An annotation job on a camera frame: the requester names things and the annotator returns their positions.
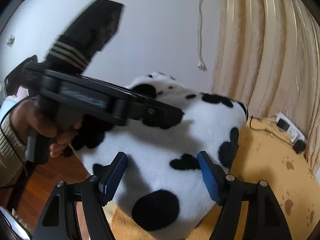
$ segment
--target finger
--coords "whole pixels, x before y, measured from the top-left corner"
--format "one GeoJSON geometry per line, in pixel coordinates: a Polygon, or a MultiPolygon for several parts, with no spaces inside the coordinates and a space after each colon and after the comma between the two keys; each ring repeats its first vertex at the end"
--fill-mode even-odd
{"type": "Polygon", "coordinates": [[[78,122],[76,122],[76,123],[73,125],[73,128],[74,128],[74,129],[80,129],[81,126],[82,126],[82,121],[83,121],[83,116],[81,117],[81,119],[80,119],[78,122]]]}
{"type": "Polygon", "coordinates": [[[78,132],[76,131],[76,129],[70,128],[69,130],[58,135],[57,143],[58,144],[69,143],[76,135],[78,135],[78,132]]]}
{"type": "Polygon", "coordinates": [[[55,157],[58,157],[62,154],[62,151],[59,151],[59,152],[50,152],[50,156],[52,158],[55,158],[55,157]]]}
{"type": "Polygon", "coordinates": [[[68,146],[68,143],[64,143],[64,144],[53,143],[50,145],[50,151],[51,152],[60,152],[60,151],[64,150],[67,146],[68,146]]]}
{"type": "Polygon", "coordinates": [[[57,135],[56,125],[50,121],[31,101],[28,104],[26,114],[27,122],[36,131],[46,137],[55,137],[57,135]]]}

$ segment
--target brown floor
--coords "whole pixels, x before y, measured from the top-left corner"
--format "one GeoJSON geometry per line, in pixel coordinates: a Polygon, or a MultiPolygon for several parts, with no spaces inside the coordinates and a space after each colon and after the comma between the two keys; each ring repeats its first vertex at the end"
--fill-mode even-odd
{"type": "Polygon", "coordinates": [[[38,165],[27,182],[16,211],[32,229],[49,198],[55,184],[64,180],[68,184],[84,181],[88,173],[76,156],[51,158],[45,165],[38,165]]]}

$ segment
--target curtain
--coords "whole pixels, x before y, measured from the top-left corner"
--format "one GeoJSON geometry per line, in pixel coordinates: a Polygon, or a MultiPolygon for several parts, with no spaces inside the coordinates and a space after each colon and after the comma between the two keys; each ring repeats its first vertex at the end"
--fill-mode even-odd
{"type": "Polygon", "coordinates": [[[283,112],[308,137],[320,166],[320,28],[301,0],[221,0],[212,92],[260,117],[283,112]]]}

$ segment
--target white cable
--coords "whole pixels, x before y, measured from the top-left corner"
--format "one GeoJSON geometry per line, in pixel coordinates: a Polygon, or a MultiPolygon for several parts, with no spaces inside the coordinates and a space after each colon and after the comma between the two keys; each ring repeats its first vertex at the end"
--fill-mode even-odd
{"type": "Polygon", "coordinates": [[[203,72],[207,71],[207,67],[202,58],[202,3],[203,0],[199,0],[199,19],[198,19],[198,56],[200,64],[198,65],[198,69],[202,70],[203,72]]]}

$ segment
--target black clamp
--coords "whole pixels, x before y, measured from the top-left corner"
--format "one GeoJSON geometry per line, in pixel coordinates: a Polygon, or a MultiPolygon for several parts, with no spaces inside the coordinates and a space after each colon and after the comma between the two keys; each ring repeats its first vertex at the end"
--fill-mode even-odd
{"type": "Polygon", "coordinates": [[[248,201],[243,240],[291,240],[288,224],[281,207],[265,180],[257,184],[241,182],[226,175],[213,164],[205,151],[198,154],[203,179],[212,200],[222,206],[210,240],[233,240],[236,234],[242,201],[248,201]]]}
{"type": "Polygon", "coordinates": [[[119,152],[110,165],[84,182],[59,181],[38,220],[33,240],[81,240],[75,202],[82,202],[92,240],[115,240],[102,206],[112,200],[127,167],[127,155],[119,152]]]}

